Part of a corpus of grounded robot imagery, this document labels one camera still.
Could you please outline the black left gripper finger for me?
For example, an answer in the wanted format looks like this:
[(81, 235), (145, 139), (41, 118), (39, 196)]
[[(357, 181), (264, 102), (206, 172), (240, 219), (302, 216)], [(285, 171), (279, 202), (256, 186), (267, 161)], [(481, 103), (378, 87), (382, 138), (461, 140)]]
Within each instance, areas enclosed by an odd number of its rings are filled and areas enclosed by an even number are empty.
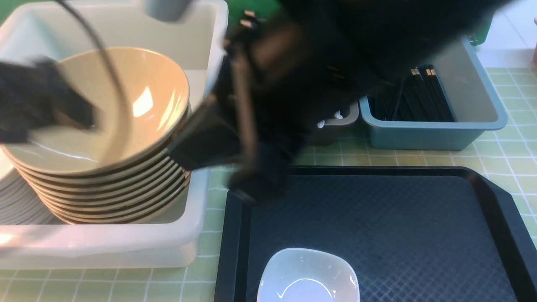
[(95, 107), (69, 83), (52, 82), (50, 89), (55, 125), (80, 130), (90, 130), (96, 126)]

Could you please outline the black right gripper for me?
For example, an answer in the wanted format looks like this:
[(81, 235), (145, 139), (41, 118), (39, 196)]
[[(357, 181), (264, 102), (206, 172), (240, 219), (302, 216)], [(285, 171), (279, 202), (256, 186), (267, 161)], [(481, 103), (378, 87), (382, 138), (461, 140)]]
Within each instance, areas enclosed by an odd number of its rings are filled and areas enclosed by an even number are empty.
[(238, 163), (230, 191), (249, 205), (278, 199), (317, 124), (355, 102), (354, 48), (335, 11), (279, 11), (266, 21), (244, 11), (224, 49), (169, 157), (189, 171)]

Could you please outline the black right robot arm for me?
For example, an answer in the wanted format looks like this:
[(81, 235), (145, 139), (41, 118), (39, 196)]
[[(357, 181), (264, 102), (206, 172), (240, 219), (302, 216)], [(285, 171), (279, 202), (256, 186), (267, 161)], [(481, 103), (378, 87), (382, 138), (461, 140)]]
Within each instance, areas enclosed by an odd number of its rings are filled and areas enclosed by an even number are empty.
[(317, 124), (469, 33), (509, 0), (281, 0), (228, 29), (213, 88), (169, 145), (194, 171), (239, 163), (228, 188), (277, 199)]

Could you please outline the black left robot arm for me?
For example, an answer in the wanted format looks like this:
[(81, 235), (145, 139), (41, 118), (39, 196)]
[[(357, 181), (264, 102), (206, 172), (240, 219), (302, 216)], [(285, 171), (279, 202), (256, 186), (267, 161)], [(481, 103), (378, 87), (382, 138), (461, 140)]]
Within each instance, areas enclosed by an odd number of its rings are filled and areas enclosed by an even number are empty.
[(28, 143), (32, 131), (67, 126), (89, 130), (96, 109), (49, 58), (33, 65), (0, 64), (0, 141)]

